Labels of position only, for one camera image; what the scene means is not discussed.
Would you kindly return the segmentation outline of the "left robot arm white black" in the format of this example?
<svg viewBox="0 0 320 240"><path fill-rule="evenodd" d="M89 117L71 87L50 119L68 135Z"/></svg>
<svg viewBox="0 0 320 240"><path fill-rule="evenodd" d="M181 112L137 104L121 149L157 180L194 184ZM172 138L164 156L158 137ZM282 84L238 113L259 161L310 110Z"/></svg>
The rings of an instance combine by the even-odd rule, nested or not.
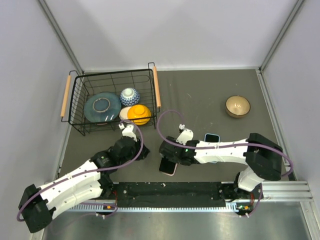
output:
<svg viewBox="0 0 320 240"><path fill-rule="evenodd" d="M110 174L145 159L149 153L142 139L121 137L63 177L42 186L26 187L18 205L17 221L24 222L30 233L36 233L78 204L109 198L114 191Z"/></svg>

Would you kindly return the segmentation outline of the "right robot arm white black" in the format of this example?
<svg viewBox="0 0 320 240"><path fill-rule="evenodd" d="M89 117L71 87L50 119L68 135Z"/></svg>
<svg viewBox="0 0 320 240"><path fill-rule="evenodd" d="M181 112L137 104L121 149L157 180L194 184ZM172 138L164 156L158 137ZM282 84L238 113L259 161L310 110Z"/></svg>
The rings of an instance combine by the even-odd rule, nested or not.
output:
<svg viewBox="0 0 320 240"><path fill-rule="evenodd" d="M259 133L234 142L205 142L168 136L159 147L162 157L184 166L237 163L246 166L235 177L233 192L245 198L263 181L282 178L283 149Z"/></svg>

